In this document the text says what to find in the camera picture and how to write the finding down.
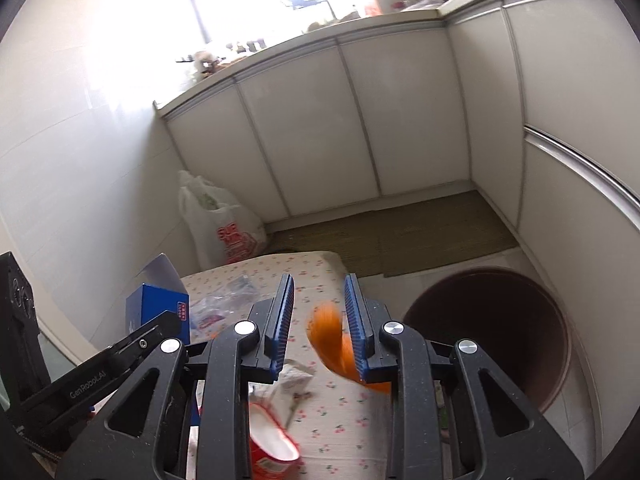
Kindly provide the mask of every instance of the clear plastic wrapper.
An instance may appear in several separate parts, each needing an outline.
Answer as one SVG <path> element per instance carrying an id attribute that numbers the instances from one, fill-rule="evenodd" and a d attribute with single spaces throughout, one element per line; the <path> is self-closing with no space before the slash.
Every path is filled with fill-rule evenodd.
<path id="1" fill-rule="evenodd" d="M 212 339 L 249 316 L 260 294 L 248 276 L 239 276 L 189 306 L 191 343 Z"/>

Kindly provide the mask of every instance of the orange fabric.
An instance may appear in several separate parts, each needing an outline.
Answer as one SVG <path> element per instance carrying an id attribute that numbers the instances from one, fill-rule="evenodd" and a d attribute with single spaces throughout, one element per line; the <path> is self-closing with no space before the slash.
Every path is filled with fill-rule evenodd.
<path id="1" fill-rule="evenodd" d="M 390 383 L 365 384 L 360 380 L 349 334 L 342 333 L 342 316 L 334 303 L 321 303 L 306 326 L 306 336 L 329 370 L 371 390 L 389 393 Z"/>

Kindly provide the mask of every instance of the brown bucket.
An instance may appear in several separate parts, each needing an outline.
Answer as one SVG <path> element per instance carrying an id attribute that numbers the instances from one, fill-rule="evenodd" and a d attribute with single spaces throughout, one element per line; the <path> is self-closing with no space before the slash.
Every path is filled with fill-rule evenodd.
<path id="1" fill-rule="evenodd" d="M 403 322 L 425 339 L 476 341 L 541 412 L 562 388 L 571 355 L 564 315 L 551 295 L 509 269 L 464 270 L 428 288 Z"/>

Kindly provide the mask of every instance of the plastic bag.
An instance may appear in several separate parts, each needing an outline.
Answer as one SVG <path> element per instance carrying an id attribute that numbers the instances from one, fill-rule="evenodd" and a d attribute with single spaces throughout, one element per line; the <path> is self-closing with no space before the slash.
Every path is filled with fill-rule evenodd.
<path id="1" fill-rule="evenodd" d="M 260 293 L 249 277 L 240 276 L 189 305 L 191 343 L 216 336 L 227 326 L 246 319 Z"/>
<path id="2" fill-rule="evenodd" d="M 178 207 L 187 222 L 202 270 L 257 256 L 267 243 L 262 221 L 231 192 L 179 171 Z"/>

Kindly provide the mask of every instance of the silver screw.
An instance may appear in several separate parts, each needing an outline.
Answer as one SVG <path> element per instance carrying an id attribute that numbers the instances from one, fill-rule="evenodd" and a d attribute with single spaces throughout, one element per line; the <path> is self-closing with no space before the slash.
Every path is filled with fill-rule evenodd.
<path id="1" fill-rule="evenodd" d="M 164 341 L 162 341 L 162 344 L 160 345 L 160 349 L 165 354 L 172 354 L 178 348 L 180 348 L 180 341 L 178 341 L 177 339 L 165 339 Z"/>
<path id="2" fill-rule="evenodd" d="M 255 325 L 251 321 L 239 321 L 236 323 L 234 330 L 237 334 L 247 335 L 255 330 Z"/>
<path id="3" fill-rule="evenodd" d="M 465 354 L 475 354 L 478 350 L 478 345 L 471 341 L 471 339 L 463 339 L 458 343 L 458 348 Z"/>
<path id="4" fill-rule="evenodd" d="M 389 334 L 401 334 L 404 330 L 404 325 L 397 321 L 387 321 L 383 328 L 385 329 L 385 332 Z"/>

